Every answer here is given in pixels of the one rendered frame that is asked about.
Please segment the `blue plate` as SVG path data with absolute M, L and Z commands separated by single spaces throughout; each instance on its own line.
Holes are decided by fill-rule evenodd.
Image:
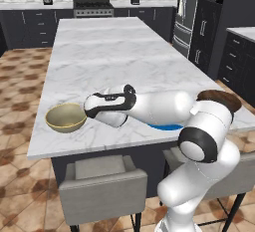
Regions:
M 179 123 L 171 123 L 171 124 L 149 124 L 148 123 L 147 125 L 159 130 L 179 130 L 183 128 L 183 125 Z

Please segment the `dark brown bowl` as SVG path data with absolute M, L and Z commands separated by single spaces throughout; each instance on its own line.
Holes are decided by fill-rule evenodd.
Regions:
M 242 107 L 240 100 L 234 95 L 218 90 L 202 91 L 197 95 L 197 100 L 221 103 L 228 107 L 229 110 L 233 113 L 236 113 Z

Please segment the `beige yellow bowl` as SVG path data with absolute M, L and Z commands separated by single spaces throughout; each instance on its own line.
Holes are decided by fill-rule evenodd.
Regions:
M 79 129 L 87 116 L 79 104 L 65 103 L 57 105 L 47 111 L 46 124 L 54 131 L 69 133 Z

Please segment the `dark base cupboard run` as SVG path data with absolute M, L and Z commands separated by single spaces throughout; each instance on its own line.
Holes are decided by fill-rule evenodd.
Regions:
M 175 22 L 175 7 L 115 8 L 116 17 L 138 17 L 166 42 L 171 43 Z
M 73 17 L 72 9 L 0 11 L 0 22 L 9 50 L 51 48 L 59 21 Z

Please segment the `dark tall cupboard unit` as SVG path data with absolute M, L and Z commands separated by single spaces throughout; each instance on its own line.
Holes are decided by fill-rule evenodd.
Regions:
M 203 73 L 209 69 L 223 0 L 198 0 L 189 61 Z

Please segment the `dark cupboard run, white worktop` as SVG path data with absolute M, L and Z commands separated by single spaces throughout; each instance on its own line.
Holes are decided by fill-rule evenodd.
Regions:
M 255 108 L 255 40 L 227 31 L 218 79 Z

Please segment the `dark kitchen island base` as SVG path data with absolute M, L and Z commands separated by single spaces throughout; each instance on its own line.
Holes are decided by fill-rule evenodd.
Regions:
M 162 181 L 165 164 L 163 151 L 176 146 L 177 141 L 169 141 L 127 148 L 52 157 L 51 160 L 57 184 L 60 185 L 65 179 L 66 168 L 69 163 L 75 163 L 78 160 L 99 156 L 129 155 L 134 166 L 144 170 L 147 173 L 146 197 L 150 198 L 157 195 L 157 185 Z

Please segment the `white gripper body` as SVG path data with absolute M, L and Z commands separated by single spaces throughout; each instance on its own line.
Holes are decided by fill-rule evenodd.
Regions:
M 128 116 L 119 112 L 99 112 L 96 120 L 112 127 L 122 126 L 128 119 Z

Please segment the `steel range cooker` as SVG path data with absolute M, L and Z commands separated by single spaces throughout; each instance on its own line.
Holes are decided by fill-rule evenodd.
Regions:
M 107 18 L 114 16 L 110 0 L 74 0 L 75 18 Z

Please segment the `steel fridge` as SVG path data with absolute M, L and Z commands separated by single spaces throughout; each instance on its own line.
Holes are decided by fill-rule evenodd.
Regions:
M 173 30 L 172 46 L 188 57 L 198 0 L 178 0 Z

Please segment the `grey upholstered stool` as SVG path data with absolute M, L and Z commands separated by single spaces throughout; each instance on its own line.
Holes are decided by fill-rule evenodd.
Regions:
M 80 224 L 129 215 L 139 232 L 147 174 L 129 155 L 95 157 L 69 163 L 59 193 L 71 232 Z
M 165 158 L 163 178 L 167 177 L 176 168 L 186 161 L 178 147 L 163 150 Z M 240 204 L 245 197 L 245 194 L 253 190 L 255 185 L 255 151 L 241 152 L 240 161 L 235 169 L 227 175 L 223 180 L 213 185 L 205 194 L 202 200 L 216 199 L 222 207 L 226 218 L 214 220 L 206 223 L 200 223 L 198 226 L 210 225 L 221 221 L 226 221 L 222 232 L 228 232 L 229 226 L 240 207 Z M 220 197 L 236 194 L 234 204 L 230 213 L 227 213 L 225 207 L 219 200 Z

